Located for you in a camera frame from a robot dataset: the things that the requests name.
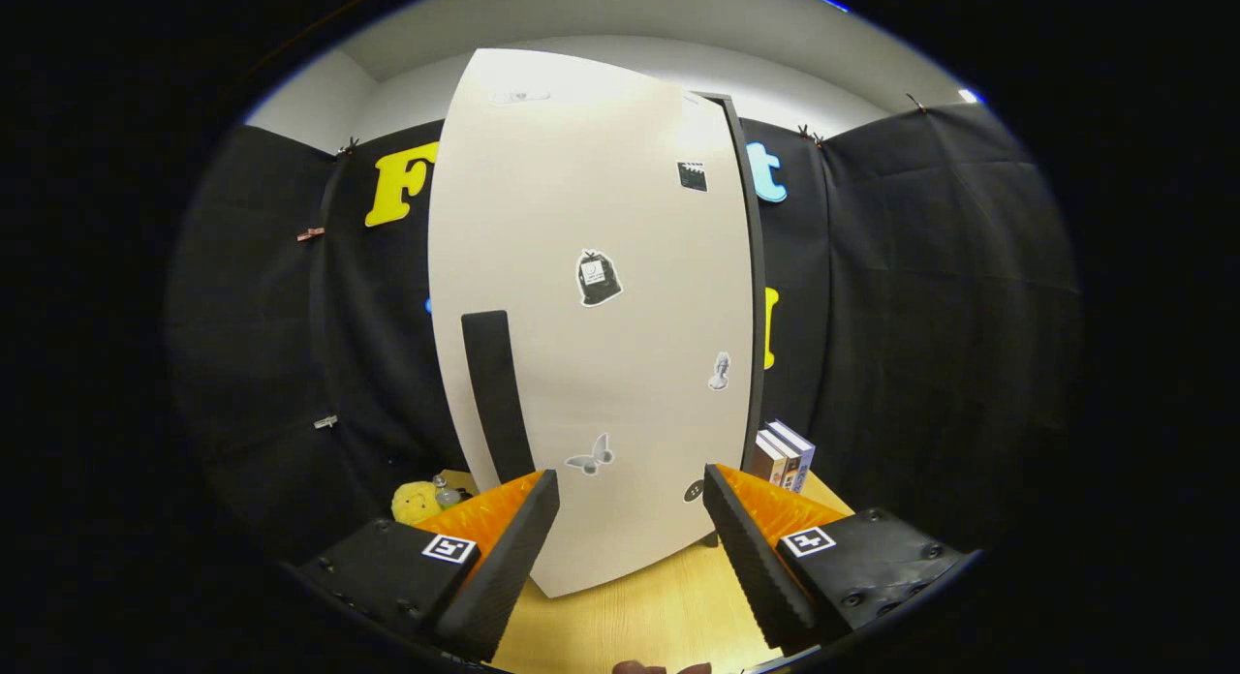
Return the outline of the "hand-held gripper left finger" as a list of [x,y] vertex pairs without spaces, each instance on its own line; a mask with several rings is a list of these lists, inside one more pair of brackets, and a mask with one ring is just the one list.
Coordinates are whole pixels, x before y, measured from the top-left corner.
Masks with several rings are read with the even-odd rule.
[[368,522],[295,577],[394,646],[492,662],[559,506],[557,473],[539,470],[415,524]]

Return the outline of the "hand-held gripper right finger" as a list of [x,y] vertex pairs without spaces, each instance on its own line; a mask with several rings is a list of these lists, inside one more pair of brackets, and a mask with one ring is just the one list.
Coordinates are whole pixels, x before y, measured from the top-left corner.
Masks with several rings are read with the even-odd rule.
[[970,564],[894,512],[846,514],[725,465],[706,467],[701,501],[763,639],[784,655],[895,623]]

